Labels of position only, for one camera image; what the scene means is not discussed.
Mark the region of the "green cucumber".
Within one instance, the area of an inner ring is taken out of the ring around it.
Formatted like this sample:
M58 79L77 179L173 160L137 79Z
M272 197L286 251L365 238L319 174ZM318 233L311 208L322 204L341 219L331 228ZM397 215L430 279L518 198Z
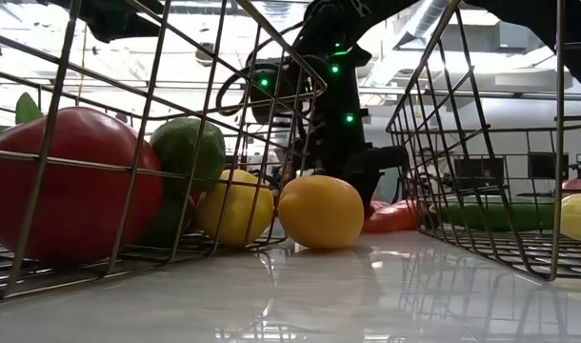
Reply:
M535 230L552 230L554 226L553 204L517 204L511 205L512 225L519 232ZM484 204L481 211L476 203L450 203L438 210L441 221L455 226L470 227L471 229L493 232L510 232L509 216L503 204Z

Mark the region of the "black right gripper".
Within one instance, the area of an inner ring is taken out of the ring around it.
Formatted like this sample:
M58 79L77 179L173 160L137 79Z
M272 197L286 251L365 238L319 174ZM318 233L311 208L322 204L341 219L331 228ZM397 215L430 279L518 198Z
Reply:
M314 104L312 128L302 140L304 170L323 174L360 173L358 190L364 215L371 213L371 201L383 169L403 167L408 163L407 150L399 145L375 147L366 140L362 118L368 113L357 98L323 94Z

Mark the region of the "black background monitor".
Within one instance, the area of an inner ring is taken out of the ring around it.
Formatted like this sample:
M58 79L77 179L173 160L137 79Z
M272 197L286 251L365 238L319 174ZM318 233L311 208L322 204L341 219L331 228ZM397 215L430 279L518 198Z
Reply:
M528 178L554 179L556 177L556 152L530 152Z
M504 160L499 157L456 158L453 169L460 189L495 186L504 179Z

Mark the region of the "orange carrot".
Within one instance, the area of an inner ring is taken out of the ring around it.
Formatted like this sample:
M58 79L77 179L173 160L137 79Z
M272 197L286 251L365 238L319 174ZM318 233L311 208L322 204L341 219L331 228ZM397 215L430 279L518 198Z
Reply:
M400 200L393 204L372 200L362 233L415 231L419 225L420 213L413 200Z

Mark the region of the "orange mango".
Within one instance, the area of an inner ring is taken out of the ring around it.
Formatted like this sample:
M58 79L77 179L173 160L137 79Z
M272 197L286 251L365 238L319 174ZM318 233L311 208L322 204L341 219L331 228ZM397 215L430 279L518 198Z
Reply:
M357 189L326 175L307 175L289 182L277 209L288 237L310 249L340 250L355 245L364 223Z

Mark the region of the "yellow lemon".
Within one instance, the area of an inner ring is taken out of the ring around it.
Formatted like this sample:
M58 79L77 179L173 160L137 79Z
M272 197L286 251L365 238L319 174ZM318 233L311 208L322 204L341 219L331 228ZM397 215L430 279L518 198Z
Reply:
M220 175L222 183L202 195L196 205L197 227L207 236L227 246L244 247L245 240L252 243L270 226L274 209L273 195L264 184L259 188L257 201L253 206L258 178L243 170L235 170L230 185L230 170Z

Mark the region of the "red tomato green calyx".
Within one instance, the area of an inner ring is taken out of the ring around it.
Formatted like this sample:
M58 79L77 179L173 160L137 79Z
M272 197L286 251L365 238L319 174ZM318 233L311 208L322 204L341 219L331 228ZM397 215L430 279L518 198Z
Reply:
M56 115L49 154L102 164L49 164L31 221L25 256L44 263L78 265L110 256L149 228L163 198L160 162L149 143L140 159L138 134L122 121L87 107ZM0 158L0 244L17 252L37 163Z

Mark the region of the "green lime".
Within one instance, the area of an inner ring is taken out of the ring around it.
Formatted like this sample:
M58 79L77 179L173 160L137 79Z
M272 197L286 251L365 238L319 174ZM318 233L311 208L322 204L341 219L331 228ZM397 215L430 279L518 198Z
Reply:
M175 118L157 128L150 145L163 172L193 175L191 192L208 192L216 184L226 163L225 139L221 130L206 122L201 140L201 120Z

